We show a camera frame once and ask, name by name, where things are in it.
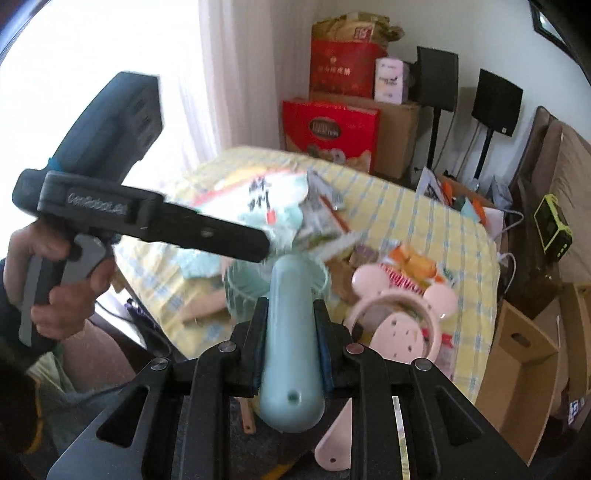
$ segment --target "blue plastic handle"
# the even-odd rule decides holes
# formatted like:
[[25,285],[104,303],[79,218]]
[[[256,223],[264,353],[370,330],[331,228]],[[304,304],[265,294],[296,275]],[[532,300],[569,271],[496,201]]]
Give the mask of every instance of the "blue plastic handle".
[[324,413],[322,372],[308,260],[281,257],[271,273],[260,416],[279,432],[298,433]]

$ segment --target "red box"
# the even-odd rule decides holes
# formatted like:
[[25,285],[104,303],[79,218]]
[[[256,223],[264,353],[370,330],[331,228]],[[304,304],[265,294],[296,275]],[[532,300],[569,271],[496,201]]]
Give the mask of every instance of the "red box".
[[379,110],[294,99],[283,102],[287,150],[373,173]]
[[373,98],[375,61],[386,56],[375,43],[312,40],[310,90]]

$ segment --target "hand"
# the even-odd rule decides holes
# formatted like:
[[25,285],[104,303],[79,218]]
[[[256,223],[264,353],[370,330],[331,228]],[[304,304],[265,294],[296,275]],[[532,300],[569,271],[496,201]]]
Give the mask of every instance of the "hand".
[[[65,260],[69,253],[70,243],[39,220],[14,232],[4,266],[4,289],[8,301],[20,307],[32,255],[60,261]],[[96,298],[108,290],[115,270],[115,260],[107,258],[89,278],[54,287],[49,294],[49,305],[31,308],[31,320],[37,332],[47,338],[64,340],[81,331],[85,320],[95,311]]]

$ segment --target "picture frame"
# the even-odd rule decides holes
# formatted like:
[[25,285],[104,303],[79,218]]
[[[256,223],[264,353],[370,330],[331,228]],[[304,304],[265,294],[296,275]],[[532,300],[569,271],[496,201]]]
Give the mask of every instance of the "picture frame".
[[551,41],[554,45],[556,45],[559,49],[561,49],[564,53],[566,53],[569,57],[571,57],[574,60],[573,54],[571,53],[567,44],[564,42],[560,34],[556,31],[556,29],[549,22],[549,20],[540,11],[540,9],[538,9],[534,5],[530,5],[530,7],[531,18],[534,23],[534,31],[542,35],[546,40]]

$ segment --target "yellow tablecloth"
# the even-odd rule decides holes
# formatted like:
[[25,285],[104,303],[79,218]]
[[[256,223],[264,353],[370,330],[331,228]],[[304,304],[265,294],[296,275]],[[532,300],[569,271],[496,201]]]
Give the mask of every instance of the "yellow tablecloth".
[[[323,160],[251,147],[225,151],[165,193],[177,203],[188,203],[197,193],[210,190],[231,173],[258,166],[313,166],[345,195],[347,209],[343,217],[351,229],[366,232],[367,244],[380,248],[392,239],[408,241],[457,273],[459,314],[445,320],[442,329],[453,335],[457,349],[453,381],[474,402],[492,342],[499,278],[495,245],[484,228],[426,197],[383,180]],[[232,327],[227,312],[189,325],[182,325],[175,318],[195,295],[221,286],[215,281],[183,278],[175,262],[176,251],[170,245],[145,244],[133,238],[124,238],[116,249],[119,267],[131,287],[179,350],[195,357],[229,338]],[[338,303],[333,307],[333,321],[343,320],[346,306]]]

